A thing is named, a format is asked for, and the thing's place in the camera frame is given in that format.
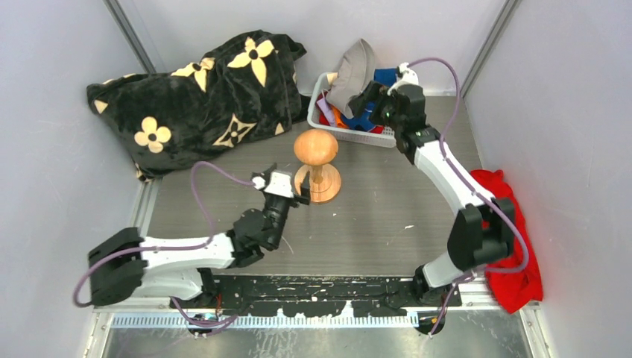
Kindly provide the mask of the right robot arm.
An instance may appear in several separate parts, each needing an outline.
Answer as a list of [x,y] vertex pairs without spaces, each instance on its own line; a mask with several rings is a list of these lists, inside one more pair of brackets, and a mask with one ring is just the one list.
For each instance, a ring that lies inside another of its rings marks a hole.
[[430,307],[466,273],[514,253],[515,208],[511,200],[498,199],[476,183],[441,141],[440,132],[427,124],[421,86],[389,88],[372,81],[349,103],[355,115],[369,105],[369,120],[394,131],[399,152],[432,181],[455,214],[446,252],[419,266],[412,278],[414,298]]

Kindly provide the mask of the orange bucket hat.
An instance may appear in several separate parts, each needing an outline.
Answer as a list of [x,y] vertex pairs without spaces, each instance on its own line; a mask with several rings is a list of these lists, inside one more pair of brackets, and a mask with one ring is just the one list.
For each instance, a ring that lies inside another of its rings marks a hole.
[[335,126],[337,128],[348,129],[349,127],[344,123],[341,111],[337,109],[336,107],[333,107],[332,112],[335,117]]

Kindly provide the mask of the grey bucket hat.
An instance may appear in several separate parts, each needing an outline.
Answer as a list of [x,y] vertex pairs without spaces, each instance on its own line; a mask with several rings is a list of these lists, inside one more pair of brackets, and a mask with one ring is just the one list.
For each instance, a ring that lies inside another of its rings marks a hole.
[[353,118],[349,102],[373,80],[376,58],[372,46],[359,39],[344,53],[338,76],[331,83],[326,100],[347,118]]

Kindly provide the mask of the wooden hat stand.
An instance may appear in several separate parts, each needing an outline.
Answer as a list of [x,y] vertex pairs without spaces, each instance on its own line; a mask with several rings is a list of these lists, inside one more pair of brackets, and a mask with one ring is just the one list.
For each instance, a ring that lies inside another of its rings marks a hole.
[[340,172],[332,165],[338,153],[338,141],[328,131],[310,129],[294,142],[294,154],[302,166],[294,175],[294,188],[301,192],[303,181],[309,176],[311,202],[325,204],[340,192]]

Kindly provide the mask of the blue bucket hat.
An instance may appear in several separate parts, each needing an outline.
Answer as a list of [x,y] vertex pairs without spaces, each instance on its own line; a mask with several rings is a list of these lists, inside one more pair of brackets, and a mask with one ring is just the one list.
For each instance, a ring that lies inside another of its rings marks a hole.
[[[380,83],[381,85],[385,85],[387,87],[395,84],[397,77],[397,69],[389,68],[389,69],[376,69],[373,73],[374,81]],[[376,126],[373,124],[369,117],[373,112],[375,107],[374,102],[369,102],[365,107],[364,111],[360,116],[354,116],[352,118],[347,118],[345,115],[341,115],[341,126],[343,128],[348,128],[355,131],[363,131],[374,134],[380,134],[383,131],[382,126]]]

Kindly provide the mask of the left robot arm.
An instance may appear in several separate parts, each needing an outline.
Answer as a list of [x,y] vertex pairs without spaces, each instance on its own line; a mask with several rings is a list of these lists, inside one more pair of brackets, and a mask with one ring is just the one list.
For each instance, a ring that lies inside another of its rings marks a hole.
[[104,307],[129,298],[177,298],[200,308],[218,296],[212,270],[248,267],[278,249],[289,210],[311,201],[311,175],[298,182],[272,165],[246,182],[261,192],[261,209],[245,210],[224,232],[159,239],[125,227],[87,255],[89,269],[76,286],[89,284],[88,305]]

